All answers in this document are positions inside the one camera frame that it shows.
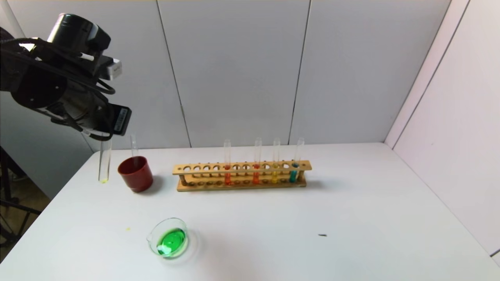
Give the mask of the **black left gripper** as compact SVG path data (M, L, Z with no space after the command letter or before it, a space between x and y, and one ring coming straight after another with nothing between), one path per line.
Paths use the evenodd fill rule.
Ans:
M124 136L132 116L129 107L112 104L92 89L65 88L63 107L64 123L85 135Z

